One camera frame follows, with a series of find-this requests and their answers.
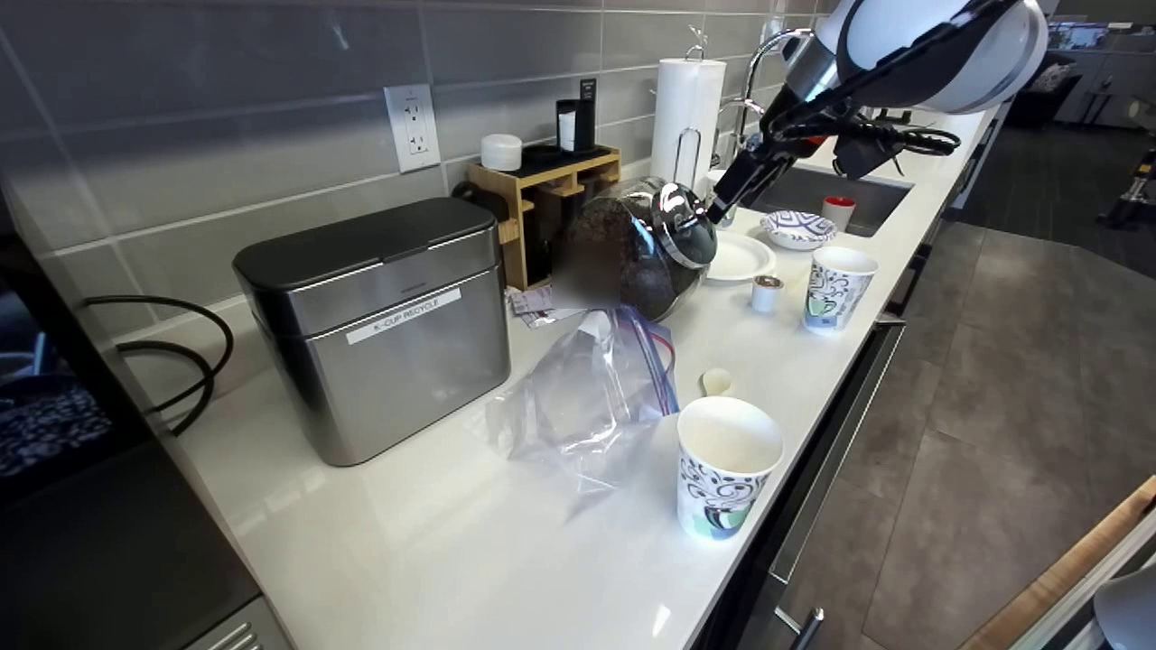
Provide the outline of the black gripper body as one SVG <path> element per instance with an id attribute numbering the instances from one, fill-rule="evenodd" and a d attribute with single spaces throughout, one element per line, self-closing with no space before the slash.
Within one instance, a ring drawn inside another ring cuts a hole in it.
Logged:
<path id="1" fill-rule="evenodd" d="M 854 181 L 867 178 L 894 156 L 894 144 L 874 133 L 871 120 L 865 120 L 854 103 L 819 108 L 817 114 L 779 128 L 766 128 L 762 114 L 766 108 L 748 99 L 737 120 L 740 156 L 748 158 L 748 169 L 737 181 L 740 194 L 760 194 L 800 158 L 811 158 L 825 139 L 836 144 L 830 169 Z"/>

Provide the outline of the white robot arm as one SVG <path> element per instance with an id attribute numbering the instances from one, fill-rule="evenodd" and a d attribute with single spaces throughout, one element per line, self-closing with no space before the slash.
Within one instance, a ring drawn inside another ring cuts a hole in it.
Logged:
<path id="1" fill-rule="evenodd" d="M 1032 78 L 1043 50 L 1036 0 L 838 0 L 701 212 L 724 219 L 825 139 L 842 178 L 867 178 L 899 150 L 951 156 L 951 133 L 884 125 L 871 108 L 986 113 Z"/>

